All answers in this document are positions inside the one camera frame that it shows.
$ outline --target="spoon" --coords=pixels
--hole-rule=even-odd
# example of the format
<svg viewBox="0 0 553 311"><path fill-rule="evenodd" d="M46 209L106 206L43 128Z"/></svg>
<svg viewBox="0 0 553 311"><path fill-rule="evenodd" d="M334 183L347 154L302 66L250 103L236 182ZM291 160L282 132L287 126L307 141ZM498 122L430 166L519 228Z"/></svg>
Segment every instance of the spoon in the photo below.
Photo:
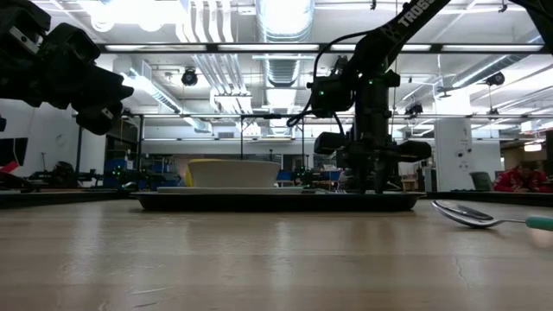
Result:
<svg viewBox="0 0 553 311"><path fill-rule="evenodd" d="M479 212L473 208L441 200L432 201L432 207L443 216L473 228L489 228L504 222L513 222L526 224L529 228L553 232L553 218L549 217L530 216L526 220L494 219L492 216Z"/></svg>

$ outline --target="chair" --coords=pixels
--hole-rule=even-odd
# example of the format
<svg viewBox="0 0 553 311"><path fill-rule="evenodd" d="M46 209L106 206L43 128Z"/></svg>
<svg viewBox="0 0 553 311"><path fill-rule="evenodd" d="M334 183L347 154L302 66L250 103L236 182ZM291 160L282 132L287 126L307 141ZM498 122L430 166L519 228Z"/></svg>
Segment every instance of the chair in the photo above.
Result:
<svg viewBox="0 0 553 311"><path fill-rule="evenodd" d="M493 191L493 183L487 172L472 172L470 176L473 178L474 189L476 191Z"/></svg>

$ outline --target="black robotic arm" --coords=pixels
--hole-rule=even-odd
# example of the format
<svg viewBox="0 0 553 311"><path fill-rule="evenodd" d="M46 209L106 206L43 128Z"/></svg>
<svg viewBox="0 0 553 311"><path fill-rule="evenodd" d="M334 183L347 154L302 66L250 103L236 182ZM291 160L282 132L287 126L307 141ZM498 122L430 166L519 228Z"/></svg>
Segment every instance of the black robotic arm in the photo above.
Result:
<svg viewBox="0 0 553 311"><path fill-rule="evenodd" d="M47 34L50 20L28 0L0 2L0 98L63 110L71 105L80 126L103 135L134 90L95 65L100 50L83 30L62 23Z"/></svg>
<svg viewBox="0 0 553 311"><path fill-rule="evenodd" d="M336 117L335 112L347 111L355 105L353 129L343 133L322 133L315 141L315 152L331 154L343 149L344 159L355 172L360 193L367 189L366 177L374 172L374 190L381 194L392 166L397 162L417 162L431 156L427 143L408 141L401 145L391 140L388 130L389 88L400 84L400 77L387 71L402 47L426 25L450 0L411 0L402 11L385 25L364 33L347 35L331 44L354 36L364 35L356 44L353 57L342 68L341 75L315 77L311 97L304 112L289 120L297 121L312 112L317 117ZM553 2L512 0L525 7L548 47L553 46Z"/></svg>

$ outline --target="teal spoon handle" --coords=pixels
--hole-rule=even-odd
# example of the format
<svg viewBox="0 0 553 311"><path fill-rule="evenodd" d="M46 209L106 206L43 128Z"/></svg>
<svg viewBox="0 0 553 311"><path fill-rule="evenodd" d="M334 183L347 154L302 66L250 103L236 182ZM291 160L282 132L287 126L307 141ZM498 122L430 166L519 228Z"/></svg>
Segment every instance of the teal spoon handle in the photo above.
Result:
<svg viewBox="0 0 553 311"><path fill-rule="evenodd" d="M543 216L530 216L526 219L529 228L547 230L553 232L553 218Z"/></svg>

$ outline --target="ceiling pipe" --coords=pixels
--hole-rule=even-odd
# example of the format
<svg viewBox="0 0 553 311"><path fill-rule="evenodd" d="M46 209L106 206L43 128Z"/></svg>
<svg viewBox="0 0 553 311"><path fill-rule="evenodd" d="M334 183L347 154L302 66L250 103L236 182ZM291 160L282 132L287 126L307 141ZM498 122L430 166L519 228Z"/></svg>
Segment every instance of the ceiling pipe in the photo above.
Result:
<svg viewBox="0 0 553 311"><path fill-rule="evenodd" d="M204 30L204 2L203 0L193 0L196 7L196 23L194 25L194 31L198 36L200 42L209 42L206 37L206 31ZM211 73L214 73L213 79L217 82L219 86L223 88L224 94L231 94L231 87L228 82L226 82L226 77L222 72L215 56L213 54L208 54L206 57L206 67Z"/></svg>
<svg viewBox="0 0 553 311"><path fill-rule="evenodd" d="M517 79L516 81L513 81L511 83L508 83L506 85L502 85L502 86L499 86L497 88L495 88L493 91L489 92L489 90L485 90L485 91L482 91L483 94L481 95L477 95L475 98L471 98L472 101L476 101L476 100L480 100L480 99L483 99L483 98L486 98L486 97L489 97L489 96L492 96L494 94L497 94L499 92L503 92L503 91L507 91L509 90L511 87L513 86L517 86L519 84L522 84L523 82L527 82L528 79L531 79L531 78L534 78L536 77L537 75L539 74L542 74L542 73L546 73L548 72L549 70L552 70L553 69L553 65L549 65L549 66L546 66L546 67L543 67L542 69L536 71L536 72L532 72L530 74L527 74L525 75L524 77L520 78L520 79Z"/></svg>
<svg viewBox="0 0 553 311"><path fill-rule="evenodd" d="M540 90L530 92L524 95L522 98L507 100L503 103L499 103L493 106L494 109L498 109L499 112L509 111L517 106L526 104L528 102L534 101L536 99L541 99L550 95L550 92L553 91L553 86L547 86Z"/></svg>
<svg viewBox="0 0 553 311"><path fill-rule="evenodd" d="M94 40L94 42L107 43L107 41L104 40L96 30L92 29L90 26L82 22L73 12L71 12L71 10L66 9L60 0L49 0L46 2L53 4L56 8L58 8L58 10L62 10L69 18L71 18L72 21L77 24L77 26L79 26L79 28L85 30L87 34L95 36L96 40Z"/></svg>
<svg viewBox="0 0 553 311"><path fill-rule="evenodd" d="M257 31L262 42L305 42L311 35L315 15L315 0L257 0ZM268 86L296 86L301 60L264 60L264 75ZM297 90L267 90L269 106L287 108L296 102ZM280 121L270 120L270 127L279 135Z"/></svg>
<svg viewBox="0 0 553 311"><path fill-rule="evenodd" d="M215 0L207 0L207 5L209 6L209 36L213 42L220 43L221 38L219 37L219 25L217 23L217 2ZM240 90L238 87L238 82L234 71L231 68L231 63L229 61L228 55L218 55L217 58L225 66L228 76L232 82L232 93L239 94Z"/></svg>
<svg viewBox="0 0 553 311"><path fill-rule="evenodd" d="M440 38L442 38L442 36L445 35L445 33L448 32L448 30L450 30L461 18L463 18L463 16L465 16L470 10L472 10L478 2L479 0L473 0L471 3L467 4L465 10L461 12L458 16L456 16L453 20L451 20L451 22L449 22L446 27L442 28L442 30L440 30L440 32L434 37L434 39L432 39L431 42L436 42Z"/></svg>
<svg viewBox="0 0 553 311"><path fill-rule="evenodd" d="M188 38L184 33L184 24L176 24L175 25L175 34L177 38L179 38L180 42L188 42ZM203 62L200 61L200 57L198 55L192 55L192 60L196 64L196 66L200 69L201 73L203 73L204 77L207 80L207 83L213 88L215 88L215 81L213 81L212 76L208 73L207 69L204 67Z"/></svg>
<svg viewBox="0 0 553 311"><path fill-rule="evenodd" d="M223 14L223 38L225 38L225 42L234 42L231 31L231 1L222 0L221 9ZM227 54L226 58L228 61L226 64L228 66L227 71L229 74L233 73L232 77L236 80L235 87L240 90L241 94L247 95L248 90L245 88L245 80L238 63L238 56L236 54Z"/></svg>
<svg viewBox="0 0 553 311"><path fill-rule="evenodd" d="M175 25L175 34L180 42L196 43L197 40L192 30L192 17L189 14L189 7L190 7L190 2L188 0L181 0L182 19L181 19L181 23L178 23ZM194 54L192 55L192 60L203 73L204 77L207 80L207 83L209 83L209 85L217 93L222 93L223 92L222 87L217 85L217 83L213 79L213 75L209 72L209 70L205 65L206 63L205 55Z"/></svg>
<svg viewBox="0 0 553 311"><path fill-rule="evenodd" d="M517 42L523 43L543 43L542 37L537 32L537 29L532 30L530 33L523 35L517 40ZM458 73L453 77L443 78L443 87L447 89L459 89L470 86L474 83L481 82L483 79L504 70L519 61L530 56L529 54L511 54L511 55L491 55L480 61L478 64L468 68L462 73ZM419 87L416 92L413 92L410 97L414 100L420 100L429 93L434 92L434 88L431 86Z"/></svg>

